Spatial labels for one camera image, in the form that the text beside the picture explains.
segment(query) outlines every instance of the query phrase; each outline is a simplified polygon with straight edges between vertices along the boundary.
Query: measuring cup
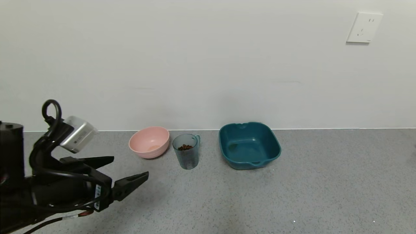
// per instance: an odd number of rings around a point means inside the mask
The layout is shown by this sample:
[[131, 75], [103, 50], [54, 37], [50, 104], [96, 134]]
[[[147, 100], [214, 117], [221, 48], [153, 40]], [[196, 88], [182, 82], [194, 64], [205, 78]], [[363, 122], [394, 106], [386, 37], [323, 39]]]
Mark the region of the measuring cup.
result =
[[[175, 149], [179, 165], [186, 170], [190, 170], [198, 165], [198, 149], [201, 137], [192, 134], [182, 134], [173, 140], [172, 146]], [[180, 147], [192, 146], [191, 149], [179, 150]]]

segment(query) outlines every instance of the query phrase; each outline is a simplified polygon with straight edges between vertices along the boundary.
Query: power socket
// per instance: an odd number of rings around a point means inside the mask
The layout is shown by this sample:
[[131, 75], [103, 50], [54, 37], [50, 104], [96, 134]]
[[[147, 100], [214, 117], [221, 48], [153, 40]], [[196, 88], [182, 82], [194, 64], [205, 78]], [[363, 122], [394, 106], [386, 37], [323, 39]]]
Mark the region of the power socket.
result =
[[382, 18], [383, 14], [358, 13], [347, 42], [370, 43]]

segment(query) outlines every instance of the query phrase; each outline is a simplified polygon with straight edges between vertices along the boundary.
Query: black cable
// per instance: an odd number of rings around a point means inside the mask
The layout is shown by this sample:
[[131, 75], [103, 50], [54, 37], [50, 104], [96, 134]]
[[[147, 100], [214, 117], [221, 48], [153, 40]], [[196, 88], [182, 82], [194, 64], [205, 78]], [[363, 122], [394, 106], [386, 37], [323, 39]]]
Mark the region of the black cable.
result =
[[[47, 113], [48, 106], [50, 104], [53, 104], [55, 106], [55, 111], [56, 111], [55, 118], [53, 118], [52, 116], [49, 116], [48, 113]], [[49, 100], [45, 101], [45, 103], [42, 105], [42, 116], [45, 119], [45, 122], [48, 123], [49, 126], [51, 126], [51, 128], [49, 130], [49, 134], [48, 134], [48, 137], [51, 137], [57, 131], [57, 129], [58, 129], [60, 123], [61, 123], [61, 120], [62, 120], [61, 106], [59, 105], [59, 103], [56, 100], [53, 100], [53, 99], [49, 99]]]
[[62, 220], [62, 217], [60, 217], [60, 218], [56, 218], [56, 219], [51, 219], [51, 220], [48, 220], [48, 221], [45, 221], [45, 222], [43, 222], [43, 223], [41, 223], [41, 224], [37, 225], [36, 227], [34, 227], [34, 228], [30, 229], [29, 231], [27, 231], [27, 232], [25, 232], [25, 233], [23, 233], [23, 234], [30, 234], [30, 233], [33, 233], [33, 232], [35, 232], [35, 231], [37, 231], [37, 230], [39, 230], [39, 229], [41, 229], [41, 228], [45, 227], [46, 225], [53, 224], [53, 223], [58, 222], [58, 221], [61, 221], [61, 220]]
[[[79, 214], [78, 214], [78, 217], [85, 217], [85, 216], [88, 216], [88, 215], [92, 214], [93, 212], [94, 212], [94, 211], [85, 211], [85, 212], [79, 213]], [[36, 227], [34, 227], [34, 228], [30, 229], [29, 231], [27, 231], [27, 232], [25, 232], [25, 233], [23, 233], [23, 234], [30, 234], [30, 233], [33, 233], [33, 232], [35, 232], [35, 231], [37, 231], [37, 230], [39, 230], [39, 229], [41, 229], [41, 228], [45, 227], [46, 225], [56, 223], [56, 222], [61, 221], [61, 220], [63, 220], [64, 218], [67, 218], [67, 217], [73, 217], [73, 215], [66, 216], [66, 217], [60, 217], [60, 218], [56, 218], [56, 219], [51, 219], [51, 220], [45, 221], [45, 222], [43, 222], [43, 223], [41, 223], [41, 224], [37, 225]]]

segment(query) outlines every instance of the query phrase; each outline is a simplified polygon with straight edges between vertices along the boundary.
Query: speckled surface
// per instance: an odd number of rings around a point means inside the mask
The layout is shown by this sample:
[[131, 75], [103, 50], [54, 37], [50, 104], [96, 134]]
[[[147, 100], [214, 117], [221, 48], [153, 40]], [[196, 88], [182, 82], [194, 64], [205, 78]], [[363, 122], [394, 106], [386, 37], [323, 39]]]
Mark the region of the speckled surface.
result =
[[[100, 171], [113, 180], [149, 171], [149, 180], [100, 213], [36, 233], [416, 233], [416, 129], [274, 131], [281, 156], [251, 171], [226, 164], [217, 131], [187, 132], [201, 136], [193, 170], [171, 147], [138, 158], [127, 145], [134, 132], [99, 133], [75, 156], [114, 155]], [[25, 134], [27, 157], [39, 135]]]

